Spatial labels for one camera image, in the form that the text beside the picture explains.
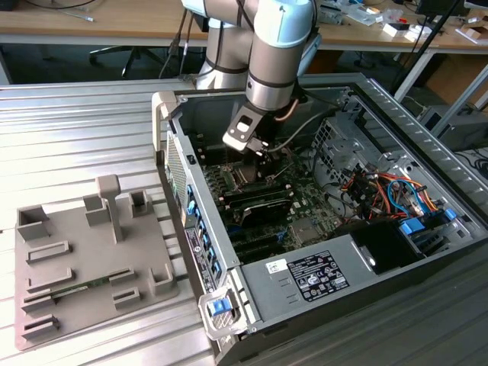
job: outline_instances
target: desk leg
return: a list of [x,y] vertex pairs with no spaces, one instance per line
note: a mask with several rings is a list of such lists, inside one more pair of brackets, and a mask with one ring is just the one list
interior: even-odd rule
[[395,99],[398,101],[402,101],[403,97],[405,97],[406,93],[409,92],[410,88],[412,88],[413,83],[417,80],[420,76],[424,68],[429,63],[430,59],[434,56],[434,53],[425,52],[417,62],[417,64],[413,67],[412,71],[410,71],[409,75],[406,76],[405,80],[403,80],[402,85],[398,88],[395,93]]
[[7,64],[3,60],[3,55],[0,52],[0,85],[11,84],[10,75],[8,74]]

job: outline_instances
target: chair leg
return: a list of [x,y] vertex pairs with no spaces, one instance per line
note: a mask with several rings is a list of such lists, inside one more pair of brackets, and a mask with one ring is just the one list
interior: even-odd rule
[[164,65],[165,64],[165,60],[163,60],[161,57],[159,57],[158,55],[156,55],[155,53],[149,51],[147,48],[141,48],[140,49],[140,52],[146,56],[148,56],[150,59],[156,61],[159,65]]
[[131,51],[132,49],[133,49],[132,46],[114,46],[114,47],[102,48],[101,50],[91,51],[90,63],[96,63],[97,56],[106,55],[108,53],[121,52],[121,51]]
[[129,72],[130,68],[132,67],[132,64],[134,60],[137,58],[137,54],[139,51],[137,50],[136,47],[133,47],[132,52],[130,53],[129,59],[127,60],[127,63],[125,64],[124,70],[122,70],[122,77],[126,78],[127,73]]

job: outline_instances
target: blue cable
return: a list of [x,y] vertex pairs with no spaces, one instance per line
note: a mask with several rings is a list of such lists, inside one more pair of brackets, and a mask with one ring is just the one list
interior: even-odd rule
[[393,186],[393,183],[396,182],[396,181],[401,181],[402,183],[404,183],[404,185],[406,185],[408,188],[410,188],[410,190],[413,192],[413,195],[415,196],[415,199],[417,201],[417,204],[419,204],[420,208],[422,209],[423,213],[424,214],[427,214],[430,211],[430,209],[420,201],[420,197],[419,197],[419,194],[417,193],[417,190],[407,181],[404,181],[403,179],[395,179],[394,181],[391,181],[391,183],[388,185],[388,189],[387,189],[387,193],[388,193],[388,199],[390,200],[391,204],[398,208],[399,210],[403,211],[405,214],[406,214],[406,217],[410,217],[410,214],[409,214],[409,211],[406,210],[406,208],[400,206],[399,204],[397,204],[395,202],[395,200],[393,199],[393,196],[391,194],[391,187]]

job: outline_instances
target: label sticker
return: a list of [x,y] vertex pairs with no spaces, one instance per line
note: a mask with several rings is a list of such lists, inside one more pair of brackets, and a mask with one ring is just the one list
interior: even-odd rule
[[284,271],[285,269],[287,269],[287,260],[283,258],[283,259],[278,259],[277,261],[274,262],[266,263],[266,268],[268,269],[268,272],[270,274],[279,271]]
[[302,297],[308,302],[349,287],[328,250],[290,262],[288,268],[300,288]]

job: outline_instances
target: motherboard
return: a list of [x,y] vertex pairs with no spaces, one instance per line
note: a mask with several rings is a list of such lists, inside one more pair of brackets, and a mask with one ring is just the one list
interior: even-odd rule
[[203,165],[213,200],[243,263],[321,242],[341,224],[341,213],[326,200],[305,162],[290,150],[276,158],[269,174],[243,161]]

